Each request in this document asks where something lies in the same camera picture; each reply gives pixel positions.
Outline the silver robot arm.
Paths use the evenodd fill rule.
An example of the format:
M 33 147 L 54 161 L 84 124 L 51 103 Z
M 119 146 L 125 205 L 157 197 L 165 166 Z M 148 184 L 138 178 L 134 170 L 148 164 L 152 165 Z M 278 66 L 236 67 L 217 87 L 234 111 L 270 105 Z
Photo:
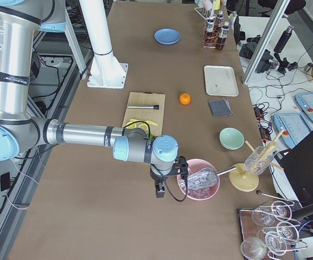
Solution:
M 117 160 L 150 165 L 162 198 L 167 178 L 188 179 L 187 161 L 172 136 L 151 139 L 140 128 L 77 125 L 27 113 L 34 32 L 63 32 L 66 13 L 64 1 L 0 1 L 0 161 L 45 144 L 110 147 Z

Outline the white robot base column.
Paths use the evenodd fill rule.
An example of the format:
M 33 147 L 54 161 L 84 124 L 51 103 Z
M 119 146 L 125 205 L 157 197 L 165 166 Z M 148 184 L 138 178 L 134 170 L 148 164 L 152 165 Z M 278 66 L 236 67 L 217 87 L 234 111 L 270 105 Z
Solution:
M 90 38 L 93 60 L 87 86 L 123 89 L 128 64 L 120 63 L 113 54 L 103 1 L 80 1 Z

